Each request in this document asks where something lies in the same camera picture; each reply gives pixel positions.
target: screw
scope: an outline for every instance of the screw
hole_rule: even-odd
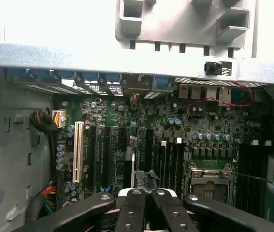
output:
[[[165,194],[165,191],[164,191],[164,190],[159,189],[159,190],[157,190],[157,193],[158,193],[159,195],[164,195],[164,194]]]
[[[108,195],[102,195],[100,197],[100,199],[102,199],[102,200],[108,200],[108,199],[110,199],[110,197]]]
[[[134,190],[134,191],[132,191],[132,193],[133,193],[133,194],[136,194],[136,195],[141,194],[141,192],[140,192],[139,190]]]
[[[189,198],[193,201],[198,200],[198,197],[196,195],[190,195]]]

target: white pci slot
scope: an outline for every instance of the white pci slot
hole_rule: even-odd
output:
[[[72,178],[73,178],[73,182],[76,182],[76,183],[79,183],[82,180],[83,133],[84,133],[84,122],[75,122]]]

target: red wire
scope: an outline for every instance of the red wire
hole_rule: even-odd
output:
[[[246,87],[245,85],[241,84],[240,82],[236,82],[236,81],[235,81],[234,83],[235,83],[236,85],[241,86],[242,88],[246,88],[246,89],[249,91],[250,100],[251,100],[252,102],[254,101],[254,94],[253,94],[253,92],[252,92],[248,87]],[[231,106],[231,107],[250,107],[250,106],[252,106],[252,104],[237,105],[237,104],[232,104],[232,103],[226,103],[226,102],[223,102],[223,101],[221,101],[221,100],[215,99],[215,98],[213,98],[213,97],[208,97],[208,98],[196,100],[194,103],[189,104],[188,107],[191,107],[191,106],[193,106],[193,105],[195,105],[195,104],[197,104],[197,103],[199,103],[199,102],[204,102],[204,101],[206,101],[206,100],[208,100],[208,99],[214,100],[214,101],[216,101],[216,102],[219,102],[219,103],[221,103],[221,104],[228,105],[228,106]]]

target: electrolytic capacitor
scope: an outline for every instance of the electrolytic capacitor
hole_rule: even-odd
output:
[[[215,134],[213,137],[214,137],[214,139],[217,140],[217,141],[220,141],[220,140],[222,139],[221,134]]]
[[[69,130],[69,131],[74,131],[74,125],[69,125],[69,126],[67,127],[67,130]]]
[[[169,123],[169,124],[171,124],[171,125],[172,125],[172,124],[174,124],[175,119],[174,119],[174,118],[168,118],[168,120],[167,120],[167,121],[168,121],[168,123]]]
[[[63,144],[60,144],[56,147],[56,151],[62,151],[64,150],[64,145]]]
[[[238,144],[243,143],[243,139],[235,139],[234,141],[235,141],[236,143],[238,143]]]
[[[197,138],[200,140],[204,139],[204,134],[201,134],[201,133],[197,134]]]
[[[70,181],[66,181],[66,182],[65,182],[65,187],[66,187],[66,188],[70,188],[70,186],[71,186],[71,182],[70,182]]]
[[[212,139],[212,135],[211,134],[206,134],[205,135],[205,139],[206,140],[211,140]]]
[[[77,188],[77,186],[76,186],[75,184],[72,184],[72,185],[70,186],[70,190],[71,190],[71,191],[75,191],[76,188]]]
[[[61,158],[63,155],[64,155],[64,152],[62,152],[62,151],[58,151],[58,152],[56,153],[56,157],[57,157],[57,158]]]
[[[224,134],[223,135],[223,140],[225,140],[225,141],[230,141],[230,135],[228,135],[228,134]]]
[[[63,162],[63,157],[56,159],[56,163],[57,164],[61,164],[62,162]]]
[[[181,124],[181,119],[177,118],[175,121],[176,125],[180,125]]]
[[[73,131],[67,132],[67,137],[68,137],[68,138],[72,138],[73,135],[74,135],[74,132],[73,132]]]
[[[62,168],[64,167],[64,165],[61,163],[61,164],[57,164],[55,166],[56,170],[60,171]]]

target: capacitor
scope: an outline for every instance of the capacitor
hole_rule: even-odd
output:
[[[247,121],[246,123],[249,127],[255,127],[256,126],[256,122],[254,121]]]
[[[69,130],[69,131],[74,131],[74,125],[69,125],[68,127],[67,127],[67,130]]]
[[[64,167],[64,165],[61,163],[61,164],[57,164],[56,166],[55,166],[55,168],[56,168],[56,170],[61,170],[62,168]]]
[[[175,121],[176,125],[180,125],[181,124],[181,119],[177,118]]]
[[[172,124],[174,124],[175,119],[174,118],[168,118],[167,121],[168,121],[169,124],[172,125]]]
[[[215,134],[213,138],[217,141],[220,141],[222,139],[222,136],[220,134]]]
[[[68,137],[68,138],[72,138],[73,135],[74,135],[74,132],[73,132],[73,131],[67,132],[67,137]]]
[[[60,144],[56,147],[56,151],[62,151],[62,150],[64,150],[64,147],[65,146],[63,144]]]
[[[56,157],[57,157],[57,158],[61,158],[63,155],[64,155],[64,152],[62,152],[62,151],[58,151],[58,152],[56,153]]]
[[[228,135],[228,134],[224,134],[223,135],[223,140],[225,140],[225,141],[229,141],[230,140],[230,135]]]
[[[70,182],[70,181],[66,181],[66,182],[65,182],[65,187],[66,187],[66,188],[70,188],[70,186],[71,186],[71,182]]]
[[[197,138],[200,140],[204,139],[204,134],[201,134],[201,133],[197,134]]]
[[[96,108],[96,107],[97,107],[96,102],[93,101],[93,102],[90,104],[90,107],[92,107],[93,109]]]
[[[70,190],[71,191],[75,191],[76,188],[77,188],[77,186],[75,184],[71,184],[71,186],[70,186]]]
[[[238,143],[238,144],[243,143],[243,139],[235,139],[234,141],[235,141],[236,143]]]
[[[63,157],[56,159],[56,163],[57,164],[61,164],[62,162],[63,162]]]
[[[205,139],[206,140],[211,140],[212,139],[212,135],[211,134],[206,134],[205,135]]]

